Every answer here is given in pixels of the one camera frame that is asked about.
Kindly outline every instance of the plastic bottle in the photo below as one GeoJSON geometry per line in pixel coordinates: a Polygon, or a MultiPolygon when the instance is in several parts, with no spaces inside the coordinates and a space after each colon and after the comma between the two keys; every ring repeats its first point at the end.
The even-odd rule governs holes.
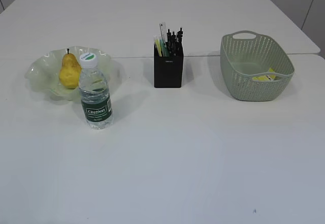
{"type": "Polygon", "coordinates": [[[87,123],[92,129],[104,129],[113,123],[107,80],[97,67],[95,54],[84,53],[79,61],[82,67],[79,90],[87,123]]]}

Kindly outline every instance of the black pen holder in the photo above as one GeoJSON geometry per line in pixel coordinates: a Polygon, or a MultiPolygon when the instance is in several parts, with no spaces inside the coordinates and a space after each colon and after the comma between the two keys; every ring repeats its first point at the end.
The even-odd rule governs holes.
{"type": "Polygon", "coordinates": [[[180,88],[183,74],[183,47],[176,56],[161,57],[154,47],[154,87],[180,88]]]}

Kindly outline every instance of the bottle cap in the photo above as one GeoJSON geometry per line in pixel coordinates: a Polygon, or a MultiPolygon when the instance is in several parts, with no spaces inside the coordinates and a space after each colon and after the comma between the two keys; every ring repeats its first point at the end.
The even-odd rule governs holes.
{"type": "Polygon", "coordinates": [[[82,68],[94,68],[98,64],[97,56],[94,53],[84,53],[80,56],[79,63],[82,68]]]}

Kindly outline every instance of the yellow pear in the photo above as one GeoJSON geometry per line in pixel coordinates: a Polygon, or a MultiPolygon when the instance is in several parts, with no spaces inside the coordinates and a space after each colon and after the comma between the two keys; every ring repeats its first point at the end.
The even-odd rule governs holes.
{"type": "Polygon", "coordinates": [[[74,54],[68,53],[62,59],[62,68],[59,73],[60,82],[66,88],[76,88],[79,83],[79,76],[81,73],[81,66],[77,62],[74,54]]]}

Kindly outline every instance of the basket hole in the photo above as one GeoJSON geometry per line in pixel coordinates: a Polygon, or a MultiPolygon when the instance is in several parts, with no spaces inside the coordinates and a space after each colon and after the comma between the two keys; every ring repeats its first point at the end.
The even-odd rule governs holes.
{"type": "Polygon", "coordinates": [[[236,34],[233,36],[237,40],[253,40],[256,38],[256,35],[253,34],[236,34]]]}

